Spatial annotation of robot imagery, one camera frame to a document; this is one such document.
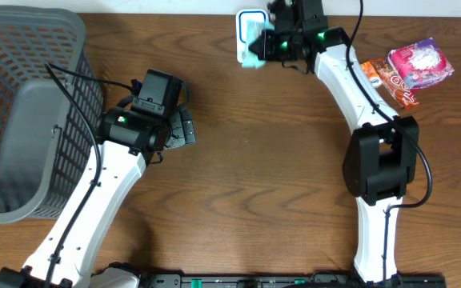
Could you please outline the teal snack packet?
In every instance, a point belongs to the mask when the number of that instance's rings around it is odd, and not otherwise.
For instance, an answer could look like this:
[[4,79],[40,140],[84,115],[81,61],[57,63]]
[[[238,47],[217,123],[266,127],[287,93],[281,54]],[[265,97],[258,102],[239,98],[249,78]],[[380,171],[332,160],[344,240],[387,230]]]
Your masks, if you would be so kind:
[[259,22],[254,20],[247,20],[245,22],[246,39],[245,44],[239,51],[239,62],[242,68],[246,69],[259,69],[267,62],[260,60],[259,56],[249,50],[251,44],[259,39],[259,36],[264,30],[273,30],[274,26],[270,22]]

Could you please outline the small orange tissue pack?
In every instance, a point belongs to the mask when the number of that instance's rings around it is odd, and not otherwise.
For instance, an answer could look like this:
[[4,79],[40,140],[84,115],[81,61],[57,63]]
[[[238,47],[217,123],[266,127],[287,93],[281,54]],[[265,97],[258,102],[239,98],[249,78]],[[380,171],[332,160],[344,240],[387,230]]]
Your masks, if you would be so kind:
[[376,69],[373,67],[371,62],[369,62],[369,61],[364,62],[360,66],[361,66],[364,74],[369,79],[371,85],[375,89],[379,88],[383,84],[382,79],[379,77],[379,74],[376,72]]

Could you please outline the orange snack bar wrapper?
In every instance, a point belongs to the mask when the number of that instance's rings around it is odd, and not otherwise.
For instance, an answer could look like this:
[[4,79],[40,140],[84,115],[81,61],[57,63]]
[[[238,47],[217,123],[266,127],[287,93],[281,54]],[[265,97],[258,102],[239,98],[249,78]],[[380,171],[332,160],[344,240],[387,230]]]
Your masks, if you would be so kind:
[[407,84],[388,62],[382,58],[377,58],[371,59],[370,63],[393,99],[395,99],[403,109],[407,110],[419,105],[419,102],[409,90]]

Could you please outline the purple white snack package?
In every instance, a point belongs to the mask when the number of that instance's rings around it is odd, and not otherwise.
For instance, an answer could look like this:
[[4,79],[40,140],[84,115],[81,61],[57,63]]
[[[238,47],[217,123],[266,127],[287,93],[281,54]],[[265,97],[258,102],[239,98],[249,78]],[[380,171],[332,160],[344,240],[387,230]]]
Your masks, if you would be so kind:
[[391,50],[387,62],[410,90],[437,85],[455,72],[433,38]]

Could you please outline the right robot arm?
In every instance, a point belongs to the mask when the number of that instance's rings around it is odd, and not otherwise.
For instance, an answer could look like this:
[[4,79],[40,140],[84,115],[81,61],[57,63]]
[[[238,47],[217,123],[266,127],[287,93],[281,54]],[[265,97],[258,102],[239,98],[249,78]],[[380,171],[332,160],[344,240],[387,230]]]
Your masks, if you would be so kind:
[[303,74],[326,86],[351,133],[342,172],[357,204],[358,247],[346,286],[408,286],[395,264],[395,230],[420,155],[416,120],[382,99],[356,59],[354,35],[331,28],[320,1],[270,2],[261,23],[247,31],[245,51],[288,69],[304,61]]

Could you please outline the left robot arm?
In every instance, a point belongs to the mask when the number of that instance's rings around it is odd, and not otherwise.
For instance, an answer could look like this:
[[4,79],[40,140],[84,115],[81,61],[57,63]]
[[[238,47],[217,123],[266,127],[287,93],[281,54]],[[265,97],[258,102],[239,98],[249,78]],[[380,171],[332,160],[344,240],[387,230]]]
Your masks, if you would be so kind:
[[93,272],[111,223],[154,154],[195,143],[189,110],[168,119],[115,107],[103,117],[98,144],[63,212],[20,270],[3,267],[5,287],[138,287],[141,274],[120,265]]

